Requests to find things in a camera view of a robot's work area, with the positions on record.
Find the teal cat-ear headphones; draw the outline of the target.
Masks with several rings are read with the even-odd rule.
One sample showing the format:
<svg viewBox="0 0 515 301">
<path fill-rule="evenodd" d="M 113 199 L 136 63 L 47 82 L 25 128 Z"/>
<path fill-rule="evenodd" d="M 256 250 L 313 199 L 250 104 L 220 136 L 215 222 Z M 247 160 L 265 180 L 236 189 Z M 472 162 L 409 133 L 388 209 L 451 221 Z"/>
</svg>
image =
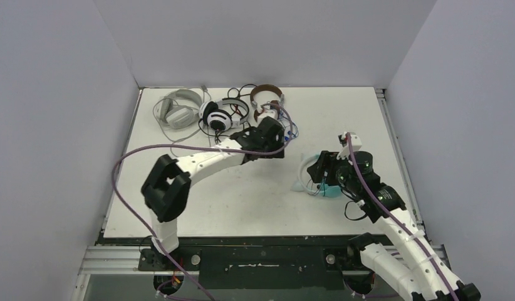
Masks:
<svg viewBox="0 0 515 301">
<path fill-rule="evenodd" d="M 309 165 L 316 163 L 318 154 L 306 156 L 301 155 L 301 162 L 298 166 L 302 173 L 300 176 L 296 176 L 294 183 L 291 185 L 290 191 L 296 193 L 306 193 L 313 197 L 319 198 L 330 198 L 335 199 L 341 196 L 341 191 L 338 186 L 329 186 L 327 184 L 315 183 L 309 176 L 307 168 Z"/>
</svg>

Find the brown headphones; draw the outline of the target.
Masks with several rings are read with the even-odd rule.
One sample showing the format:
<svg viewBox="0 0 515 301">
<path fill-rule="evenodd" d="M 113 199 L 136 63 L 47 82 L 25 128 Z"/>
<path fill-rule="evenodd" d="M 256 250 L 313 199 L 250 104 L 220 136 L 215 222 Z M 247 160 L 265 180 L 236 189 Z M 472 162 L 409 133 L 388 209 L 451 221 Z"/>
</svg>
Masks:
<svg viewBox="0 0 515 301">
<path fill-rule="evenodd" d="M 254 87 L 249 98 L 254 110 L 252 116 L 255 121 L 257 114 L 263 108 L 277 107 L 279 109 L 279 105 L 284 104 L 284 93 L 279 87 L 271 84 L 263 84 Z"/>
</svg>

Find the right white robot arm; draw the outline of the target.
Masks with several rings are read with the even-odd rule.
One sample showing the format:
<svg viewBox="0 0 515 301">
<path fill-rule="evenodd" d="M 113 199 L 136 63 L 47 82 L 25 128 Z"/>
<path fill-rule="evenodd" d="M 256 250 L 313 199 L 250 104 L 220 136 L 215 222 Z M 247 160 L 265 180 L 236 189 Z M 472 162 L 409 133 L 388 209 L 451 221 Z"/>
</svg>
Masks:
<svg viewBox="0 0 515 301">
<path fill-rule="evenodd" d="M 373 156 L 356 151 L 346 159 L 323 151 L 306 158 L 307 173 L 321 188 L 338 187 L 391 241 L 401 260 L 386 251 L 370 233 L 348 242 L 347 262 L 379 275 L 403 300 L 480 300 L 473 283 L 464 283 L 440 258 L 417 226 L 396 190 L 373 170 Z"/>
</svg>

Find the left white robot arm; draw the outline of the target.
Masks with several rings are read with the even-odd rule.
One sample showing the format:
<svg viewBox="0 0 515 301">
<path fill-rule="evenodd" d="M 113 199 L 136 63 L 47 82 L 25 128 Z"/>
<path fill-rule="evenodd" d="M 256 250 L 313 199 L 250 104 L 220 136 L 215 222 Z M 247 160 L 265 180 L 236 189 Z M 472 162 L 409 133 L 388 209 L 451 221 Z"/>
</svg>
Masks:
<svg viewBox="0 0 515 301">
<path fill-rule="evenodd" d="M 190 189 L 199 181 L 224 169 L 260 158 L 284 157 L 285 129 L 266 117 L 258 126 L 235 132 L 212 150 L 172 158 L 160 156 L 153 165 L 141 193 L 150 210 L 152 248 L 155 262 L 165 270 L 179 262 L 177 218 L 187 206 Z"/>
</svg>

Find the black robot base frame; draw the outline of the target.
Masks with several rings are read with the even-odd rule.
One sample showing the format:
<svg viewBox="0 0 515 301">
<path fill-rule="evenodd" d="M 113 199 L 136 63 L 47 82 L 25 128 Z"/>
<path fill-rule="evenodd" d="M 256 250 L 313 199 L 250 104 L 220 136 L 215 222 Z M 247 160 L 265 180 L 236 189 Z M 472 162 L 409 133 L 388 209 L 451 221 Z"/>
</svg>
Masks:
<svg viewBox="0 0 515 301">
<path fill-rule="evenodd" d="M 343 290 L 344 284 L 369 288 L 374 272 L 362 266 L 349 248 L 350 235 L 245 236 L 181 238 L 171 252 L 175 262 L 153 245 L 140 252 L 138 270 L 154 272 L 155 283 L 183 272 L 197 276 L 208 290 Z"/>
</svg>

